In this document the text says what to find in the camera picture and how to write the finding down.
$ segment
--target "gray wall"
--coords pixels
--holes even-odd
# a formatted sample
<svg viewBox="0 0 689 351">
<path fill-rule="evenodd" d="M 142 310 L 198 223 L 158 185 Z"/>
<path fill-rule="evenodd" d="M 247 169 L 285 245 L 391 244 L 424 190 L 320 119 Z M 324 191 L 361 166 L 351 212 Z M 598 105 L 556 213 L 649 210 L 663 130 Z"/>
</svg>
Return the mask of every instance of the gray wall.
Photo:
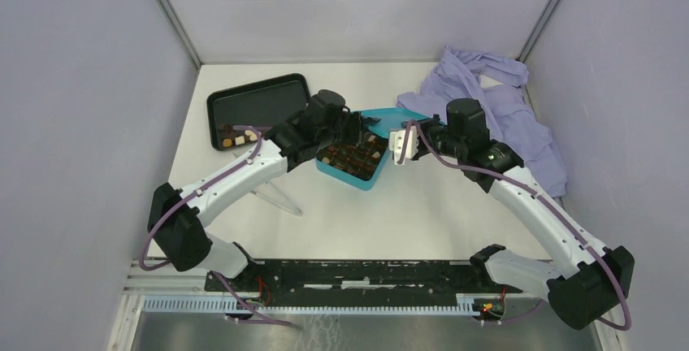
<svg viewBox="0 0 689 351">
<path fill-rule="evenodd" d="M 155 0 L 0 19 L 0 349 L 103 349 L 195 70 Z"/>
<path fill-rule="evenodd" d="M 547 1 L 171 0 L 206 63 L 516 57 Z"/>
<path fill-rule="evenodd" d="M 570 173 L 567 210 L 636 258 L 634 350 L 687 349 L 687 0 L 563 0 L 529 90 Z"/>
</svg>

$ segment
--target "purple cloth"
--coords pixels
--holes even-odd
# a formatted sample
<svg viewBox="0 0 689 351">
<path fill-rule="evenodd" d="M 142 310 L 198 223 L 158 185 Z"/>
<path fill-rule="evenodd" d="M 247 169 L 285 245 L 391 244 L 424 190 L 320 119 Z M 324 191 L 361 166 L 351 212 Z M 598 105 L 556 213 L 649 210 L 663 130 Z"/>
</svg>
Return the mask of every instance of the purple cloth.
<svg viewBox="0 0 689 351">
<path fill-rule="evenodd" d="M 479 75 L 503 84 L 482 89 Z M 447 122 L 445 107 L 457 98 L 477 99 L 486 111 L 491 138 L 512 147 L 551 197 L 565 194 L 567 172 L 550 129 L 536 121 L 524 102 L 527 66 L 500 54 L 465 52 L 445 47 L 440 63 L 421 84 L 419 93 L 403 93 L 397 105 Z"/>
</svg>

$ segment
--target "white table surface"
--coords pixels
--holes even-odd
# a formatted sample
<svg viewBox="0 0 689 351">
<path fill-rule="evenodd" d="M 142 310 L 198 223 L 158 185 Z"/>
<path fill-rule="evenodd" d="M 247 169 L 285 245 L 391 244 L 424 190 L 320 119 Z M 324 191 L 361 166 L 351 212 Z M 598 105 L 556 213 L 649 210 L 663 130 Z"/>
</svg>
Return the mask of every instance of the white table surface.
<svg viewBox="0 0 689 351">
<path fill-rule="evenodd" d="M 312 94 L 330 89 L 354 110 L 394 106 L 417 91 L 434 63 L 232 64 L 201 68 L 170 174 L 173 187 L 201 179 L 234 159 L 210 145 L 206 98 L 220 89 L 298 72 Z M 387 162 L 364 192 L 307 162 L 273 182 L 303 210 L 294 216 L 246 195 L 209 230 L 255 258 L 465 260 L 493 244 L 546 259 L 547 253 L 498 201 L 432 156 L 396 167 Z M 153 243 L 153 257 L 162 256 Z"/>
</svg>

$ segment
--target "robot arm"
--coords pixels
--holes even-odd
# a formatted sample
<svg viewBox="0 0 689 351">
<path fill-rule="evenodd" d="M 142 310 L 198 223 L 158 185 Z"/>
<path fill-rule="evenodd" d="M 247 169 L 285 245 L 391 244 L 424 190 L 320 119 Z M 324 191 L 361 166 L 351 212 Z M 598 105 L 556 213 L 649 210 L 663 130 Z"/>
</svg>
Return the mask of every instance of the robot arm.
<svg viewBox="0 0 689 351">
<path fill-rule="evenodd" d="M 502 174 L 506 178 L 499 180 L 477 171 L 464 171 L 469 179 L 510 209 L 552 259 L 552 263 L 540 262 L 500 245 L 491 245 L 471 258 L 472 265 L 497 284 L 508 284 L 548 301 L 557 315 L 575 329 L 586 327 L 619 303 L 596 257 L 602 258 L 612 270 L 626 297 L 634 268 L 631 254 L 624 247 L 609 249 L 584 230 L 543 192 L 531 171 L 506 144 L 490 140 L 485 114 L 478 101 L 457 99 L 448 104 L 447 112 L 447 125 L 436 115 L 419 122 L 422 132 L 419 136 L 416 127 L 411 128 L 411 151 L 403 146 L 406 130 L 391 132 L 390 149 L 396 156 L 396 164 L 404 163 L 405 158 L 416 160 L 436 153 L 456 158 L 459 164 L 470 166 L 469 169 L 478 167 Z M 419 141 L 420 136 L 428 142 Z M 557 215 L 564 217 L 566 223 Z"/>
<path fill-rule="evenodd" d="M 321 90 L 305 110 L 275 125 L 259 144 L 227 166 L 177 190 L 168 183 L 158 187 L 148 230 L 151 232 L 161 224 L 154 239 L 176 270 L 202 267 L 234 278 L 248 263 L 244 251 L 205 228 L 251 190 L 315 158 L 320 148 L 334 142 L 361 142 L 366 125 L 374 122 L 358 112 L 350 112 L 339 94 Z M 162 219 L 175 204 L 188 197 L 191 198 L 169 219 Z"/>
</svg>

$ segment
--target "purple cable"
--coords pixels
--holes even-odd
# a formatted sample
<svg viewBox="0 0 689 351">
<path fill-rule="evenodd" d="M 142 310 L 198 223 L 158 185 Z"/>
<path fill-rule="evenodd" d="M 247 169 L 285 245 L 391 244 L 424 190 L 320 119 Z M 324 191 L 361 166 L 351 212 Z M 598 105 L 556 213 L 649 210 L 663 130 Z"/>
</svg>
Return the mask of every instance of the purple cable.
<svg viewBox="0 0 689 351">
<path fill-rule="evenodd" d="M 246 301 L 242 300 L 236 292 L 232 289 L 230 284 L 225 280 L 225 277 L 220 274 L 217 271 L 211 271 L 213 275 L 215 275 L 215 278 L 218 278 L 221 284 L 232 294 L 233 297 L 239 302 L 241 306 L 244 307 L 244 309 L 248 310 L 251 312 L 251 314 L 258 316 L 262 320 L 237 320 L 238 323 L 245 323 L 245 324 L 273 324 L 273 325 L 283 325 L 285 327 L 289 327 L 292 325 L 289 321 L 283 321 L 283 320 L 276 320 L 274 318 L 270 318 L 268 316 L 265 316 L 263 314 L 258 313 L 251 305 L 247 304 Z"/>
<path fill-rule="evenodd" d="M 207 189 L 209 189 L 211 186 L 214 184 L 218 183 L 220 180 L 223 180 L 233 174 L 234 172 L 238 171 L 240 168 L 243 166 L 247 165 L 247 160 L 253 160 L 257 155 L 258 152 L 261 151 L 261 133 L 259 133 L 256 129 L 251 128 L 249 126 L 235 126 L 235 128 L 240 129 L 240 130 L 250 130 L 253 134 L 255 134 L 258 137 L 258 141 L 256 141 L 256 145 L 254 148 L 251 150 L 251 154 L 249 154 L 248 158 L 245 158 L 241 162 L 237 163 L 235 166 L 232 166 L 231 168 L 227 169 L 226 171 L 223 171 L 220 175 L 216 176 L 215 178 L 208 180 L 205 182 L 201 187 L 199 187 L 199 190 L 202 192 L 205 192 Z M 194 190 L 192 193 L 190 193 L 188 196 L 182 198 L 181 201 L 177 202 L 175 205 L 173 205 L 170 210 L 166 211 L 165 214 L 162 215 L 162 217 L 158 220 L 157 223 L 151 228 L 149 234 L 146 236 L 146 239 L 144 241 L 144 249 L 141 250 L 141 254 L 139 255 L 139 267 L 144 270 L 144 271 L 153 271 L 157 270 L 160 267 L 164 267 L 168 264 L 170 264 L 169 260 L 165 260 L 163 262 L 160 262 L 158 264 L 155 264 L 153 266 L 148 266 L 145 263 L 145 258 L 146 258 L 146 253 L 149 250 L 149 246 L 151 241 L 153 240 L 154 236 L 156 233 L 158 233 L 158 230 L 163 226 L 163 224 L 177 211 L 180 209 L 180 207 L 184 206 L 186 203 L 194 199 L 195 197 L 198 196 L 198 190 Z M 260 314 L 256 312 L 253 308 L 251 308 L 244 300 L 239 298 L 239 296 L 236 295 L 234 290 L 230 287 L 230 285 L 227 283 L 225 278 L 218 273 L 217 271 L 212 271 L 213 274 L 220 280 L 220 282 L 225 286 L 225 288 L 232 294 L 233 297 L 237 299 L 237 301 L 240 303 L 240 305 L 244 306 L 245 309 L 250 311 L 251 313 L 257 315 L 264 321 L 259 321 L 259 320 L 239 320 L 241 323 L 251 323 L 251 324 L 275 324 L 275 325 L 292 325 L 292 323 L 288 321 L 281 321 L 281 320 L 274 320 L 272 318 L 268 318 L 267 316 L 264 316 L 263 314 Z"/>
<path fill-rule="evenodd" d="M 397 161 L 397 164 L 401 164 L 402 161 L 404 160 L 412 126 L 415 126 L 416 129 L 418 130 L 418 135 L 421 137 L 423 144 L 428 148 L 428 151 L 431 152 L 433 154 L 433 156 L 435 156 L 435 158 L 438 159 L 438 161 L 441 164 L 443 164 L 444 166 L 450 167 L 450 168 L 455 168 L 458 170 L 478 172 L 478 173 L 482 173 L 484 175 L 492 176 L 498 180 L 504 180 L 510 184 L 513 184 L 513 185 L 519 187 L 520 189 L 526 191 L 531 196 L 537 197 L 539 199 L 539 201 L 541 203 L 543 203 L 544 206 L 547 207 L 548 210 L 550 210 L 555 215 L 555 217 L 557 217 L 558 220 L 560 220 L 560 222 L 565 226 L 565 228 L 567 228 L 567 230 L 570 231 L 572 233 L 572 235 L 574 235 L 574 238 L 577 239 L 577 241 L 579 243 L 581 243 L 582 247 L 587 247 L 586 250 L 588 251 L 588 253 L 591 254 L 591 256 L 603 268 L 603 271 L 608 276 L 610 283 L 613 285 L 613 288 L 615 289 L 615 294 L 617 294 L 617 299 L 620 302 L 620 306 L 622 307 L 622 313 L 624 314 L 624 319 L 625 319 L 624 325 L 612 323 L 609 320 L 606 320 L 605 318 L 598 318 L 598 321 L 600 321 L 601 323 L 603 323 L 605 325 L 608 325 L 609 327 L 617 329 L 619 331 L 629 331 L 629 329 L 631 328 L 631 312 L 629 311 L 629 306 L 626 303 L 626 298 L 624 297 L 624 292 L 622 291 L 622 287 L 620 286 L 617 278 L 615 278 L 615 274 L 613 273 L 612 270 L 610 270 L 608 263 L 606 263 L 605 260 L 603 260 L 603 258 L 601 258 L 600 255 L 593 248 L 587 246 L 588 242 L 586 241 L 584 236 L 582 236 L 582 234 L 579 233 L 579 231 L 575 227 L 572 226 L 572 224 L 567 220 L 567 218 L 555 206 L 553 206 L 552 203 L 550 203 L 544 197 L 538 196 L 537 195 L 538 192 L 536 190 L 534 190 L 533 188 L 529 187 L 528 185 L 526 185 L 526 184 L 524 184 L 524 183 L 522 183 L 516 179 L 510 178 L 509 176 L 502 175 L 499 172 L 487 170 L 485 168 L 480 168 L 480 167 L 465 166 L 465 165 L 461 165 L 461 164 L 452 164 L 450 162 L 445 161 L 438 154 L 438 152 L 435 149 L 433 149 L 430 141 L 423 134 L 423 131 L 421 130 L 421 125 L 419 125 L 418 122 L 416 122 L 416 120 L 414 120 L 414 119 L 410 119 L 409 122 L 407 123 L 407 127 L 405 130 L 405 140 L 402 143 L 402 155 L 400 156 L 400 159 Z M 524 314 L 524 315 L 525 316 L 531 315 L 532 312 L 533 312 L 533 310 L 527 314 Z M 522 316 L 511 318 L 510 320 L 512 320 L 512 322 L 515 321 L 516 319 L 521 320 L 521 317 Z"/>
</svg>

